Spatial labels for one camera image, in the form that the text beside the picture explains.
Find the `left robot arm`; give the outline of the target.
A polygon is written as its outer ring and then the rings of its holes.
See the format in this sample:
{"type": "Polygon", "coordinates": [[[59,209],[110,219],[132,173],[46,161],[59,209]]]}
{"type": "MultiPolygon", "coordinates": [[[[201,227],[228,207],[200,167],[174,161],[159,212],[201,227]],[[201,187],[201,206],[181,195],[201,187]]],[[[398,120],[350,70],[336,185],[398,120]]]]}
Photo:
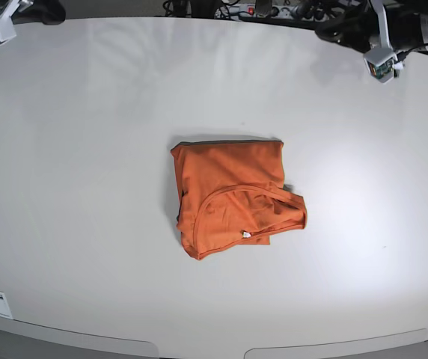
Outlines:
{"type": "Polygon", "coordinates": [[[394,52],[428,55],[428,1],[325,1],[330,18],[315,29],[319,39],[365,54],[394,52]]]}

